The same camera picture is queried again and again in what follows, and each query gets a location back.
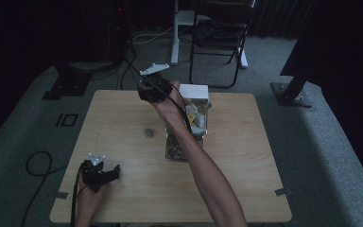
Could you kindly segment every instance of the hand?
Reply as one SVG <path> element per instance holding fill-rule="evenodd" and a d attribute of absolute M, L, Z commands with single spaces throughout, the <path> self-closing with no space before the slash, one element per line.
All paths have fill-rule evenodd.
<path fill-rule="evenodd" d="M 105 183 L 100 186 L 97 192 L 94 192 L 82 180 L 82 173 L 78 178 L 78 216 L 76 219 L 77 227 L 91 226 L 95 212 L 101 206 L 105 198 L 105 192 L 110 187 L 110 183 Z"/>
<path fill-rule="evenodd" d="M 170 84 L 172 84 L 174 86 L 172 92 L 169 94 L 169 96 L 180 106 L 182 107 L 183 104 L 183 100 L 182 100 L 182 96 L 179 93 L 179 88 L 180 88 L 180 82 L 179 81 L 170 81 Z M 179 127 L 179 126 L 184 126 L 185 127 L 185 123 L 184 120 L 182 118 L 182 115 L 178 109 L 178 107 L 171 101 L 169 100 L 169 98 L 165 99 L 162 102 L 156 102 L 156 103 L 151 103 L 152 106 L 155 107 L 155 109 L 157 110 L 159 116 L 161 117 L 161 119 L 168 124 L 170 127 L 175 128 L 175 127 Z"/>

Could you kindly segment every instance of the dark background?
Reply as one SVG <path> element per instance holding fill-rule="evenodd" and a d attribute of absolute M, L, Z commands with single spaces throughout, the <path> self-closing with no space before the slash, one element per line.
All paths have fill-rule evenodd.
<path fill-rule="evenodd" d="M 119 58 L 128 33 L 119 28 L 126 23 L 117 10 L 119 3 L 122 1 L 0 0 L 0 126 L 33 79 L 58 56 L 68 61 Z M 189 9 L 193 3 L 181 1 L 180 9 Z M 127 7 L 129 29 L 173 25 L 173 1 L 134 0 Z M 41 18 L 51 27 L 41 23 Z M 99 28 L 92 32 L 91 25 L 106 23 L 110 33 Z M 284 75 L 301 77 L 308 73 L 301 65 L 311 65 L 308 81 L 322 88 L 363 165 L 363 1 L 257 0 L 250 35 L 300 37 Z M 115 45 L 99 46 L 108 37 Z"/>

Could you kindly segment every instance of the person's left hand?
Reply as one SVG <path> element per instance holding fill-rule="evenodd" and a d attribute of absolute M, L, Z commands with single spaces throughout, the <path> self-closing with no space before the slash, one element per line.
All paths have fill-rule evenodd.
<path fill-rule="evenodd" d="M 82 180 L 82 174 L 78 178 L 78 215 L 76 219 L 76 226 L 90 226 L 95 212 L 101 206 L 105 198 L 105 192 L 110 187 L 110 183 L 105 183 L 100 186 L 97 192 L 94 192 Z"/>

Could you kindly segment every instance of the stand base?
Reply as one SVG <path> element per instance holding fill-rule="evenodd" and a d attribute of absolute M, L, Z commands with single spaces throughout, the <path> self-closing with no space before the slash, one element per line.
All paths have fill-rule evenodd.
<path fill-rule="evenodd" d="M 312 107 L 312 104 L 308 100 L 304 90 L 301 90 L 296 98 L 294 98 L 293 100 L 289 100 L 285 99 L 284 97 L 285 88 L 288 86 L 288 83 L 272 82 L 270 86 L 272 87 L 273 93 L 276 95 L 276 98 L 278 99 L 278 103 L 280 106 L 305 107 L 305 108 Z"/>
<path fill-rule="evenodd" d="M 84 96 L 91 74 L 74 73 L 71 84 L 63 85 L 61 76 L 55 81 L 50 92 L 45 92 L 43 100 L 60 100 L 62 96 Z"/>

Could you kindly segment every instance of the forearm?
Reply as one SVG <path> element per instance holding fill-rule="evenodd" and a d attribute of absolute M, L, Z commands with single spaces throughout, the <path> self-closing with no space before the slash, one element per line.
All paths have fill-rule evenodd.
<path fill-rule="evenodd" d="M 216 163 L 199 146 L 182 123 L 176 122 L 170 123 L 170 125 L 183 149 L 199 193 L 204 199 L 216 226 L 247 227 L 241 205 Z"/>

